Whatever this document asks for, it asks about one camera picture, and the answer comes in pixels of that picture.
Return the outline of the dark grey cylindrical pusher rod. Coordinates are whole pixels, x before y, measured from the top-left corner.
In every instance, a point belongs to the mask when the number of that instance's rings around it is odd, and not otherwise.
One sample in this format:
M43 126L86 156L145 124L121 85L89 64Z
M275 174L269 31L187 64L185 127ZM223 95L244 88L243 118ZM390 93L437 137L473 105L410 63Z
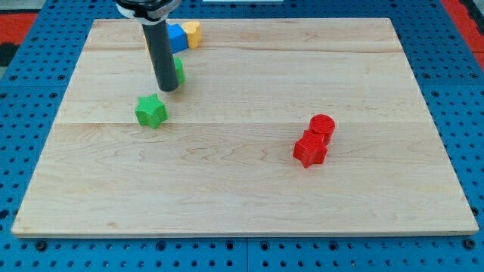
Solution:
M143 25L142 28L159 89L164 92L174 91L178 87L178 77L166 21Z

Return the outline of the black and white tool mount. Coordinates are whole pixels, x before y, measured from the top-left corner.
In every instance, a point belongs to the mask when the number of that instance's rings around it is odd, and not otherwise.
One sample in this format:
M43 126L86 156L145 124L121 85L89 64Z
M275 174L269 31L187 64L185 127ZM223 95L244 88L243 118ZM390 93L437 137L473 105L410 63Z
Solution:
M116 0L118 11L144 25L155 25L168 18L182 0Z

